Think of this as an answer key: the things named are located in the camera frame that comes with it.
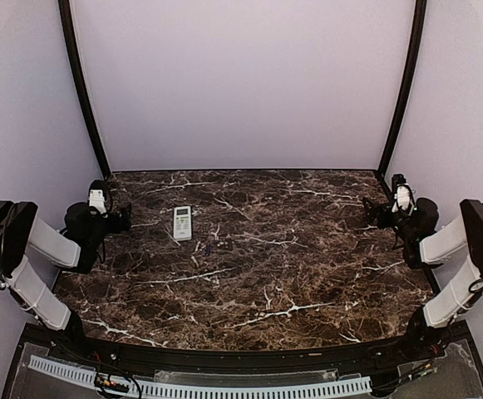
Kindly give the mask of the white remote control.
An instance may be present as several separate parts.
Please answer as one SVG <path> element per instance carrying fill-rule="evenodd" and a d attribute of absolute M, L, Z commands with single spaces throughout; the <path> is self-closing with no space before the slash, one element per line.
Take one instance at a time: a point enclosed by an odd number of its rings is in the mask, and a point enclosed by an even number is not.
<path fill-rule="evenodd" d="M 190 206 L 174 208 L 173 238 L 177 242 L 192 239 L 192 211 Z"/>

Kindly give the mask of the brown AAA battery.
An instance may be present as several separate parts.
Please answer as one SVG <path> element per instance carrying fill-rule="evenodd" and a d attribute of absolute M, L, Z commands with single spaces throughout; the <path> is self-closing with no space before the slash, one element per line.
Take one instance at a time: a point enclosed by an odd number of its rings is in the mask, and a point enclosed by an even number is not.
<path fill-rule="evenodd" d="M 200 264 L 198 262 L 198 260 L 196 259 L 195 256 L 191 256 L 191 260 L 193 262 L 193 264 L 195 265 L 196 268 L 199 268 L 200 267 Z"/>

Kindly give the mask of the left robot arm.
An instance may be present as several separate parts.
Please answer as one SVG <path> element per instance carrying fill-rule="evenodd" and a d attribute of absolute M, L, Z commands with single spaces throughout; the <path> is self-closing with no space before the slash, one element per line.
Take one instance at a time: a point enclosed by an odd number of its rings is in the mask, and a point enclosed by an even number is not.
<path fill-rule="evenodd" d="M 0 289 L 47 328 L 64 332 L 59 347 L 74 362 L 92 355 L 91 342 L 79 332 L 80 318 L 57 298 L 43 266 L 88 274 L 106 253 L 106 238 L 131 228 L 132 207 L 112 209 L 87 202 L 70 205 L 64 227 L 53 228 L 33 202 L 0 201 Z"/>

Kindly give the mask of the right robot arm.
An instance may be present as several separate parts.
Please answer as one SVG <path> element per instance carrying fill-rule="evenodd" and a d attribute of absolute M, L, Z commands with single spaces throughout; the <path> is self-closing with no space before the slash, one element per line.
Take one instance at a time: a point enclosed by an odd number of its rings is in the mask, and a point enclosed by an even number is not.
<path fill-rule="evenodd" d="M 459 214 L 438 231 L 438 208 L 430 199 L 377 204 L 364 198 L 362 204 L 369 224 L 396 233 L 402 241 L 404 261 L 411 269 L 437 268 L 453 254 L 466 251 L 455 276 L 420 306 L 407 324 L 399 353 L 408 361 L 416 361 L 483 295 L 483 203 L 462 200 Z"/>

